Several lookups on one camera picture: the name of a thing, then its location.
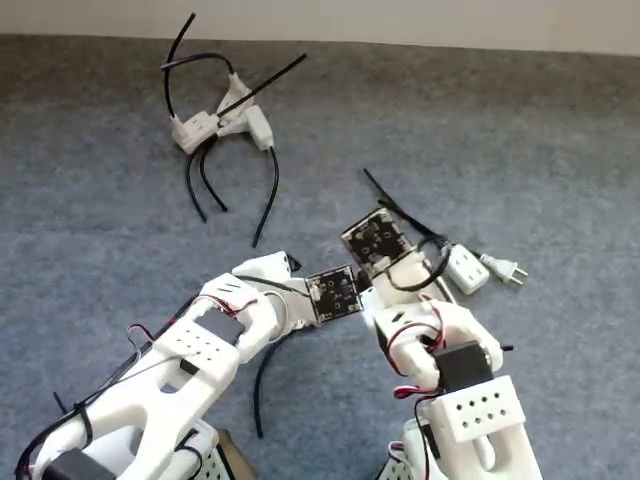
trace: white wall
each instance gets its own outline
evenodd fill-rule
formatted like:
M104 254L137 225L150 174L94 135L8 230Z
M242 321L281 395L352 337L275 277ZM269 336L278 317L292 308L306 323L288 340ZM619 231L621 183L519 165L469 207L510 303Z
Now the white wall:
M0 32L640 54L640 0L2 0Z

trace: black circuit board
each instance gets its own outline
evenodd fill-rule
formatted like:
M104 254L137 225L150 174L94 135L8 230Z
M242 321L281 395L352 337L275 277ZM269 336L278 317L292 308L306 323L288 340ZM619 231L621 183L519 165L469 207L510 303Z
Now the black circuit board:
M358 265L374 278L413 250L386 208L380 208L345 230L342 240Z
M311 304L320 322L362 310L350 265L334 268L306 279Z

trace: blue-gray carpet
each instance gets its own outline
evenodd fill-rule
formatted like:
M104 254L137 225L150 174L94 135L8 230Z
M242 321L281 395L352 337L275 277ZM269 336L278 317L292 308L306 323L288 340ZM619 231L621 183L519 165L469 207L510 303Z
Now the blue-gray carpet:
M258 250L268 158L219 142L208 170L172 144L158 66L168 41L0 37L0 471L204 281L286 249L314 273L350 257L339 233L375 207L361 168L433 229L519 261L462 298L502 341L547 479L640 478L640 59L323 43L187 42L249 85L306 51L259 96L282 185ZM215 64L177 71L182 118L217 104ZM266 479L368 479L410 401L358 318L299 335L264 384L255 436L242 368L210 415Z

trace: wire harness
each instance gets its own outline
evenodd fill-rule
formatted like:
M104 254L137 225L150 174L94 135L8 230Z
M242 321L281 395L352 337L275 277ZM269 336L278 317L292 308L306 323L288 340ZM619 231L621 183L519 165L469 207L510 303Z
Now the wire harness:
M259 83L257 87L249 89L238 77L231 61L220 53L201 52L178 59L175 58L176 51L194 20L195 14L192 13L178 32L178 35L171 44L165 63L160 67L164 75L164 97L171 120L172 136L176 143L188 155L185 168L185 183L191 202L203 223L207 222L207 215L196 197L191 181L191 167L193 163L198 163L202 183L209 194L213 197L223 212L228 212L229 208L227 204L215 191L206 173L205 163L210 150L217 143L220 137L234 133L249 132L258 148L268 152L273 163L273 186L267 199L263 214L253 235L251 245L256 248L260 241L269 213L271 212L275 202L280 182L280 168L276 156L271 126L269 125L262 109L258 105L255 105L255 96L299 65L307 56L306 54L300 55L293 62L289 63L284 68ZM216 113L209 114L205 111L201 111L193 115L187 121L182 122L176 114L171 96L171 72L174 68L201 62L203 60L220 61L226 66L229 74L229 90L222 99Z

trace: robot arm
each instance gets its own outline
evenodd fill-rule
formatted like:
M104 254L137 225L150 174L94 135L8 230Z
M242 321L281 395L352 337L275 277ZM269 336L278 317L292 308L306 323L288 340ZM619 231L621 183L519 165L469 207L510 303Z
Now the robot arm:
M213 308L223 308L245 326L235 345L199 325ZM176 444L233 381L238 366L260 351L278 328L271 303L253 287L229 274L207 282L152 349L85 409L94 438L128 425L144 432L135 458L117 478L159 478ZM175 393L163 393L164 385L182 383L179 377L185 366L192 372L188 380ZM33 478L43 478L49 464L64 452L83 448L86 430L77 415L51 433L38 455Z
M233 381L239 365L293 329L361 309L350 267L295 278L295 263L278 252L248 260L233 274L204 284L180 318L129 370L80 402L82 410L74 409L50 427L50 433L38 436L44 444L29 478L61 478L50 467L63 456L70 458L68 454L74 455L73 475L63 478L102 480L98 470L109 480L190 476L185 475L192 471L194 458L185 460L189 456L176 446L189 441L191 448L203 438L217 445L215 430L200 418ZM216 310L227 316L212 315ZM165 393L167 385L175 392ZM196 438L190 435L194 428ZM133 454L128 446L138 431L142 437ZM30 451L25 451L27 461ZM87 458L95 461L95 472L77 467ZM26 464L21 458L18 479L27 475Z
M513 383L493 376L503 365L500 343L469 310L441 300L445 289L425 285L430 265L385 209L342 238L371 280L361 294L365 322L395 372L427 395L405 424L412 478L541 479Z

